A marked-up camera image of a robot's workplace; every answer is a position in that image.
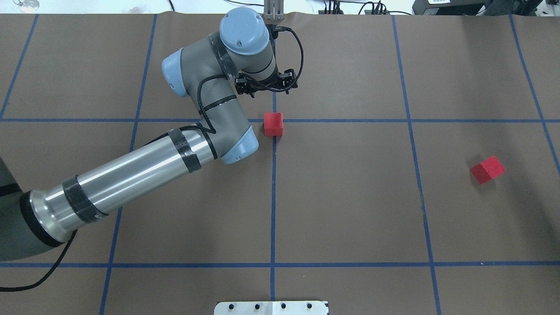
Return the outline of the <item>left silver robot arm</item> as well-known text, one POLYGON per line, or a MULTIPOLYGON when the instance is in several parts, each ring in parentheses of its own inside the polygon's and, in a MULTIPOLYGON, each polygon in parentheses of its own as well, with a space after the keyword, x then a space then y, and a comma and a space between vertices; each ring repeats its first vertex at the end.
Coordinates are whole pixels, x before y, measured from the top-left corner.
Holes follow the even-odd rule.
POLYGON ((146 145, 46 191, 21 190, 1 163, 1 261, 25 259, 68 245, 76 231, 119 207, 202 166, 236 163, 259 147, 238 95, 288 92, 302 70, 278 71, 274 40, 288 27, 265 24, 238 7, 217 32, 166 57, 170 89, 190 97, 200 121, 171 129, 146 145))

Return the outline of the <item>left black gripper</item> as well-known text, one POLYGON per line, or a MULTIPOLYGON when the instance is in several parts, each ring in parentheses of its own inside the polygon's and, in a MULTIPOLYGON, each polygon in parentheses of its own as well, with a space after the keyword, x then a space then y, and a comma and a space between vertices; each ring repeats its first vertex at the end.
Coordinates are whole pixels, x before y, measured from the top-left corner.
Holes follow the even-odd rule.
POLYGON ((270 77, 264 80, 257 80, 246 73, 239 74, 234 80, 234 87, 238 95, 249 95, 252 98, 259 91, 284 92, 298 87, 299 74, 294 69, 288 69, 284 73, 273 71, 270 77))

